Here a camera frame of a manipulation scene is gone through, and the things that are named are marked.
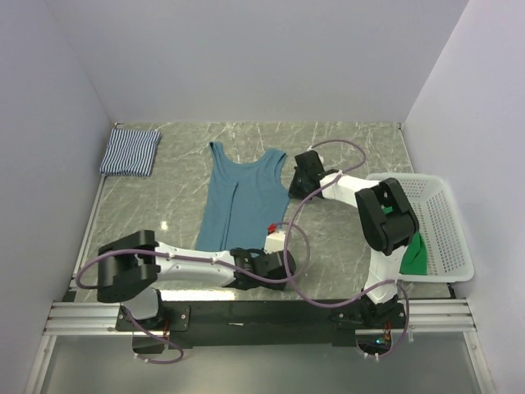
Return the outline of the teal blue tank top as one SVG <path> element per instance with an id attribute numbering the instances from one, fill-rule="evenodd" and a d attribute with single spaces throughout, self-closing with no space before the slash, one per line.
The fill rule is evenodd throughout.
<path id="1" fill-rule="evenodd" d="M 235 163 L 223 144 L 209 144 L 213 166 L 195 249 L 261 249 L 267 228 L 284 219 L 290 197 L 281 183 L 286 152 L 271 148 L 255 162 Z"/>

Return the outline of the blue white striped tank top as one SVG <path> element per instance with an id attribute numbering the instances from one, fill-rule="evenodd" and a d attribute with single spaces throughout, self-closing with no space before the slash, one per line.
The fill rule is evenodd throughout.
<path id="1" fill-rule="evenodd" d="M 157 130 L 114 128 L 99 171 L 104 176 L 149 177 L 162 135 Z"/>

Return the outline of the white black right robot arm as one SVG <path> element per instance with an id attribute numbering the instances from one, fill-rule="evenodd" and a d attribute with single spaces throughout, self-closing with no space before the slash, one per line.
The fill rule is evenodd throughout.
<path id="1" fill-rule="evenodd" d="M 314 150 L 294 157 L 289 195 L 309 200 L 318 195 L 358 210 L 363 236 L 371 249 L 364 295 L 340 309 L 336 320 L 356 328 L 381 328 L 405 312 L 398 301 L 402 259 L 419 231 L 419 222 L 399 181 L 369 181 L 323 167 Z"/>

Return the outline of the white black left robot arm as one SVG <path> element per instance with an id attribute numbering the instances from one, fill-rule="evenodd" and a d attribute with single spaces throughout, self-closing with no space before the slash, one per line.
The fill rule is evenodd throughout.
<path id="1" fill-rule="evenodd" d="M 119 303 L 142 328 L 158 328 L 169 313 L 162 305 L 155 282 L 204 282 L 213 287 L 247 291 L 257 287 L 282 291 L 289 270 L 296 271 L 290 252 L 242 249 L 207 252 L 185 250 L 157 241 L 150 230 L 137 231 L 101 247 L 98 263 L 97 301 Z"/>

